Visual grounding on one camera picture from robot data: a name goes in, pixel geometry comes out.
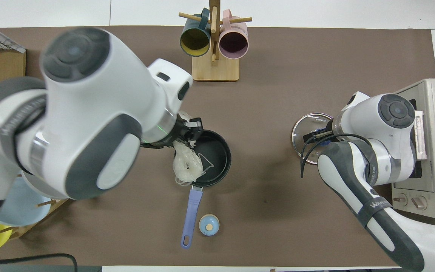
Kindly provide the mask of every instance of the blue bottle cap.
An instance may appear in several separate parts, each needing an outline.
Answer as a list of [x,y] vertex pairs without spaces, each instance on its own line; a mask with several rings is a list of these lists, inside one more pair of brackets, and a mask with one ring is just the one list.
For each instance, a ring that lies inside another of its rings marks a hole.
[[219,230],[219,219],[215,215],[204,215],[199,220],[199,229],[202,234],[212,236]]

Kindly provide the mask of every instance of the wooden mug stand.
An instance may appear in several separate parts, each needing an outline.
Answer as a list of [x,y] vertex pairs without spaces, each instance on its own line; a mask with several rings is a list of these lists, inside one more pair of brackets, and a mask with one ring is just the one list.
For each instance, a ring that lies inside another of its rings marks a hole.
[[[211,47],[206,54],[200,57],[192,57],[192,78],[195,81],[237,81],[239,79],[239,59],[232,60],[220,57],[218,42],[221,32],[222,21],[221,1],[209,0],[211,24]],[[200,21],[200,17],[179,12],[180,17]],[[251,22],[252,18],[230,20],[230,23]]]

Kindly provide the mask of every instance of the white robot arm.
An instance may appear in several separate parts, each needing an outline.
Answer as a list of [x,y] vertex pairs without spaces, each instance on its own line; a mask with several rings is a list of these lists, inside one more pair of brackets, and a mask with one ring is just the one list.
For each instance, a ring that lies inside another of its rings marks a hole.
[[412,105],[398,95],[369,98],[356,93],[333,120],[331,131],[362,136],[370,145],[352,138],[331,142],[319,156],[318,168],[325,184],[392,260],[411,271],[435,272],[435,226],[399,215],[371,187],[411,174],[413,117]]
[[192,85],[183,69],[149,67],[116,36],[77,28],[42,53],[45,81],[0,83],[0,207],[22,169],[52,198],[93,198],[119,184],[139,148],[187,143],[199,118],[178,115]]

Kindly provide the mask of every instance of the green light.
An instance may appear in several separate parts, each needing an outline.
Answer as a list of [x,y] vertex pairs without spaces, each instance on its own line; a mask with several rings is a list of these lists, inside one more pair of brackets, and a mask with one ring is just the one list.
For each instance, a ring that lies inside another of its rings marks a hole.
[[167,133],[162,127],[157,126],[160,130],[164,131],[164,133]]

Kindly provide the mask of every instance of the wooden peg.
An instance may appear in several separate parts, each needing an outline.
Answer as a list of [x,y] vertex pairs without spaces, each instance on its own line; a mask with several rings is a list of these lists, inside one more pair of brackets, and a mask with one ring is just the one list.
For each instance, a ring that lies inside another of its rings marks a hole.
[[13,230],[13,229],[17,229],[17,228],[18,227],[7,227],[5,229],[0,230],[0,234],[3,233],[3,232],[7,232],[7,231],[10,231],[10,230]]
[[218,7],[213,7],[213,12],[211,14],[211,33],[216,33],[217,22],[216,17],[218,16]]
[[220,53],[217,47],[219,41],[219,34],[221,32],[221,25],[218,25],[218,22],[221,22],[221,0],[209,0],[209,10],[216,10],[216,14],[213,14],[213,17],[211,18],[216,24],[216,32],[211,33],[211,50],[213,54],[216,54],[216,60],[219,60]]
[[39,208],[39,207],[44,206],[44,205],[55,204],[55,203],[57,203],[57,201],[52,199],[52,200],[44,202],[44,203],[39,203],[38,205],[36,205],[36,208]]
[[[191,20],[198,21],[198,22],[201,21],[200,17],[194,16],[194,15],[190,15],[190,14],[186,14],[186,13],[182,13],[182,12],[179,12],[179,17],[183,17],[183,18],[186,18],[186,19],[191,19]],[[253,21],[252,17],[246,17],[246,18],[229,20],[229,23],[235,24],[235,23],[246,23],[246,22],[252,22],[252,21]],[[211,26],[212,26],[211,20],[207,20],[207,23],[211,24]]]

